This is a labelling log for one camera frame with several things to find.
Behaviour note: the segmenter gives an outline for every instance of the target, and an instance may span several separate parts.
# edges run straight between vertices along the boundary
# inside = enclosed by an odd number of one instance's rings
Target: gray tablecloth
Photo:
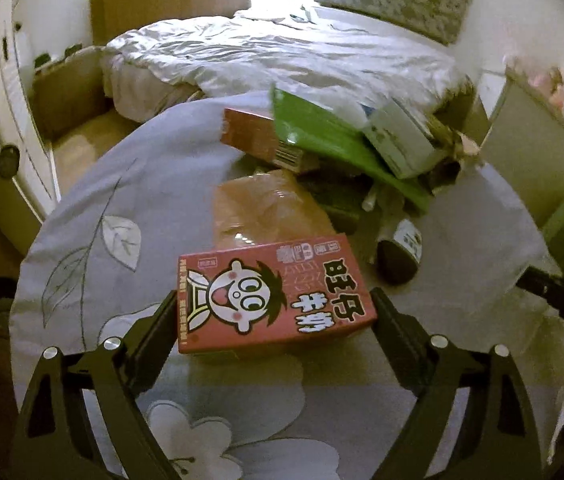
[[[225,106],[258,112],[269,100],[259,92],[167,110],[110,150],[44,223],[11,313],[18,403],[44,348],[80,352],[123,335],[175,287],[180,254],[212,248],[214,188],[247,171],[241,153],[219,142]],[[511,348],[546,452],[564,383],[564,327],[542,301],[513,289],[525,266],[547,255],[540,233],[488,165],[468,170],[416,223],[422,268],[409,285],[386,290],[400,310],[458,346]],[[361,228],[352,244],[373,286],[369,232]],[[119,471],[97,403],[86,398],[105,461]],[[214,480],[366,480],[414,402],[370,331],[223,364],[174,348],[155,387],[138,399],[174,468]],[[444,467],[464,402],[461,392],[431,472]]]

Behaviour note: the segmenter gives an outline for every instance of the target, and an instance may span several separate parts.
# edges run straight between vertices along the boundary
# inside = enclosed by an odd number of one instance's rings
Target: cartoon hair
[[[276,276],[271,269],[268,268],[267,264],[258,261],[258,272],[262,276],[262,281],[268,286],[271,291],[271,297],[267,303],[268,312],[268,323],[270,326],[280,315],[280,309],[282,305],[286,308],[286,296],[282,290],[282,276],[278,272]]]

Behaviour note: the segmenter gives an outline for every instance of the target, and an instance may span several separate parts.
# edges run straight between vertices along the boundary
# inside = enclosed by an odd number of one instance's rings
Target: green bag
[[[418,209],[428,209],[430,194],[417,179],[399,180],[364,134],[318,105],[278,88],[272,92],[278,139],[307,152],[346,162],[378,182],[395,187]]]

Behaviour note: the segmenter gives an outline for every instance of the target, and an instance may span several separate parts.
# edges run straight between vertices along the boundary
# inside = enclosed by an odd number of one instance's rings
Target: headboard
[[[251,0],[91,0],[93,43],[107,44],[114,37],[159,20],[186,20],[197,16],[232,18],[251,7]]]

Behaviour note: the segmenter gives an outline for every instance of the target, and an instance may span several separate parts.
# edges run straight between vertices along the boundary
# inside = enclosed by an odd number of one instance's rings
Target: cartoon eye
[[[257,292],[262,288],[262,280],[258,278],[244,278],[238,283],[238,288],[242,292]]]
[[[260,296],[247,296],[243,298],[240,305],[244,310],[253,312],[254,310],[259,310],[264,306],[264,298]]]

